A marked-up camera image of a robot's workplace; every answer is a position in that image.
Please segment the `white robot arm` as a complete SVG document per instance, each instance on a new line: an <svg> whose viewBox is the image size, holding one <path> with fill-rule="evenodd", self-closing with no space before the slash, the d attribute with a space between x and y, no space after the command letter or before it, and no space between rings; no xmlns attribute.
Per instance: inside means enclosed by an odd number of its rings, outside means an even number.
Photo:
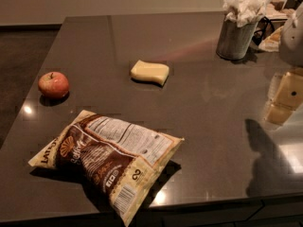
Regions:
<svg viewBox="0 0 303 227"><path fill-rule="evenodd" d="M303 4L296 9L282 28L279 55L290 65L303 67Z"/></svg>

